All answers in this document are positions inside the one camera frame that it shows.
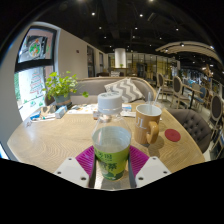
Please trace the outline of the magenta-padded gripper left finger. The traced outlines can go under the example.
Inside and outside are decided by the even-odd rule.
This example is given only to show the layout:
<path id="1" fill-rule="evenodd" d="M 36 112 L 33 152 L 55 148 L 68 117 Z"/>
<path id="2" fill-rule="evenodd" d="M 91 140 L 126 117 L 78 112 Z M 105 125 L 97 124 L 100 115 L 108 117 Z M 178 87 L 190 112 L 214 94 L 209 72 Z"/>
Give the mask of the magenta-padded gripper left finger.
<path id="1" fill-rule="evenodd" d="M 96 180 L 94 147 L 88 147 L 76 157 L 66 158 L 54 174 L 78 186 L 93 188 Z"/>

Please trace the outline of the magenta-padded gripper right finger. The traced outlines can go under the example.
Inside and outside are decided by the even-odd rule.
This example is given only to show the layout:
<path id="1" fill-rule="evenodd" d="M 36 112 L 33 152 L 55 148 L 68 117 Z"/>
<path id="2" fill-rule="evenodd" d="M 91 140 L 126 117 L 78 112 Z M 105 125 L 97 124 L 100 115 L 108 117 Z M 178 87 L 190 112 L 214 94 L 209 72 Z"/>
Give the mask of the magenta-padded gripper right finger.
<path id="1" fill-rule="evenodd" d="M 128 172 L 132 188 L 146 186 L 170 174 L 158 157 L 149 157 L 134 146 L 129 151 Z"/>

